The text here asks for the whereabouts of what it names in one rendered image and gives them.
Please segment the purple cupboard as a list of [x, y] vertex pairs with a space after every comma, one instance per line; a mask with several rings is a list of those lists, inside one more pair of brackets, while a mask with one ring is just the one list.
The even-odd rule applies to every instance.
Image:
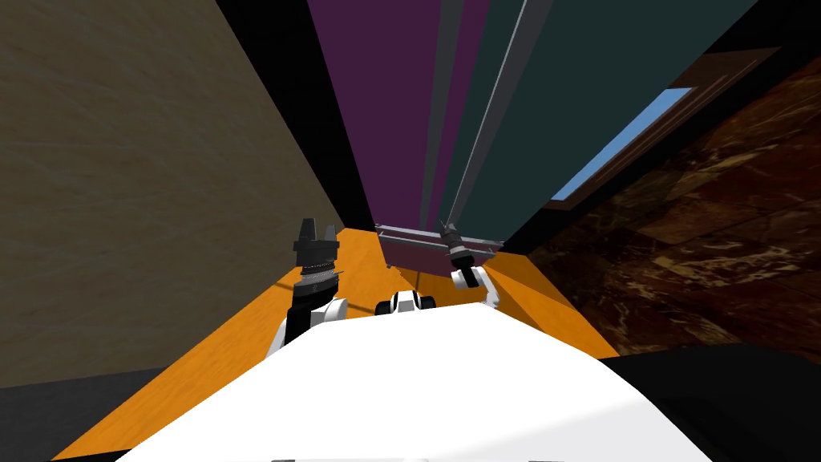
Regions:
[[429, 230], [490, 0], [308, 0], [378, 225]]

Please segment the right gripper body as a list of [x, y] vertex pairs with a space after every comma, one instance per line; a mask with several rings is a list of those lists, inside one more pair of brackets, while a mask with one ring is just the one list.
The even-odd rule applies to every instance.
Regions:
[[448, 253], [465, 252], [463, 237], [461, 237], [452, 223], [444, 223], [441, 221], [439, 234], [444, 245], [448, 249]]

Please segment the window with brown frame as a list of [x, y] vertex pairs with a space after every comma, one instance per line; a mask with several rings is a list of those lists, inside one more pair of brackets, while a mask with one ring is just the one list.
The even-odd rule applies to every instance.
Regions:
[[696, 59], [556, 192], [544, 208], [574, 208], [778, 51], [780, 47], [745, 49], [705, 54]]

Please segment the purple drawer with grey rim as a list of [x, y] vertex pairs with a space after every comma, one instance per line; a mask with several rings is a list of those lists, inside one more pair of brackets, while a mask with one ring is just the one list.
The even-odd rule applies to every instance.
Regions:
[[[448, 277], [455, 270], [448, 257], [448, 249], [439, 233], [376, 225], [376, 233], [385, 263], [406, 270], [440, 277]], [[502, 241], [488, 241], [463, 237], [465, 245], [481, 266], [502, 249]]]

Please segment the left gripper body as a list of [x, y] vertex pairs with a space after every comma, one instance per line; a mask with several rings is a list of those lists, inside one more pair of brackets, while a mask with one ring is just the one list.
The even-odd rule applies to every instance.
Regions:
[[299, 239], [293, 243], [296, 267], [307, 268], [333, 264], [338, 258], [340, 242], [336, 240]]

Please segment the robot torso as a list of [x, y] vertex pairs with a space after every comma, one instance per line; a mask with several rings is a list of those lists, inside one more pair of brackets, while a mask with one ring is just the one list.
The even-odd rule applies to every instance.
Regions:
[[474, 302], [319, 324], [120, 462], [710, 462], [600, 360]]

